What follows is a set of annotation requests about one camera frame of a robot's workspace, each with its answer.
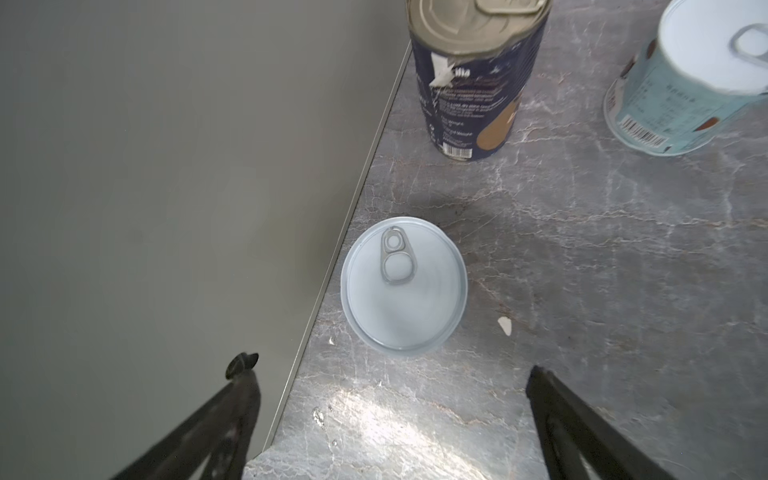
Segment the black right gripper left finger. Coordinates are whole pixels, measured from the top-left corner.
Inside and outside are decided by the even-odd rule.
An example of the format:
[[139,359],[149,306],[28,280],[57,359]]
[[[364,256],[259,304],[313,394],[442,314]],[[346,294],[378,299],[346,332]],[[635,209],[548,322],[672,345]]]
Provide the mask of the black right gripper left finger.
[[117,479],[240,479],[261,407],[253,368],[257,353],[241,353],[229,363],[227,385]]

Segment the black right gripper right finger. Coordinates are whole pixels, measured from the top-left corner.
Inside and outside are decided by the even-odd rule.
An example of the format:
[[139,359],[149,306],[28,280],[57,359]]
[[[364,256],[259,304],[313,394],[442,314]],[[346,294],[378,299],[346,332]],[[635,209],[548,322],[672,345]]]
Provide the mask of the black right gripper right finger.
[[532,368],[526,396],[551,479],[673,480],[550,370]]

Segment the yellow label can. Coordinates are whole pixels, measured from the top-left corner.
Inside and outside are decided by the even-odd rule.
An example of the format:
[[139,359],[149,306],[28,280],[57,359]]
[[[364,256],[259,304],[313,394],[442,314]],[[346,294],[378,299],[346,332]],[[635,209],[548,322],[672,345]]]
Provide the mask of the yellow label can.
[[393,217],[363,232],[343,262],[340,299],[353,331],[370,347],[413,357],[441,346],[468,300],[456,244],[436,225]]

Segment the dark blue can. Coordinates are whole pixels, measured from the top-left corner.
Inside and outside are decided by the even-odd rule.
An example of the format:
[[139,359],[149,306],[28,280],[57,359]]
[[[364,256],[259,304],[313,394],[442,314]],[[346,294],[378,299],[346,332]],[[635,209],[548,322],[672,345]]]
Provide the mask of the dark blue can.
[[443,155],[485,159],[508,140],[551,7],[548,0],[407,2],[420,105]]

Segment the teal label can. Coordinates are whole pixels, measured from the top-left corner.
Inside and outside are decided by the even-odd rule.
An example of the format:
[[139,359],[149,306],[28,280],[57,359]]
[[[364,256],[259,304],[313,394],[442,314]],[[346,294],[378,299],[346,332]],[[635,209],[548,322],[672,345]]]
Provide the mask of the teal label can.
[[625,145],[678,156],[766,98],[766,2],[672,1],[608,88],[603,114]]

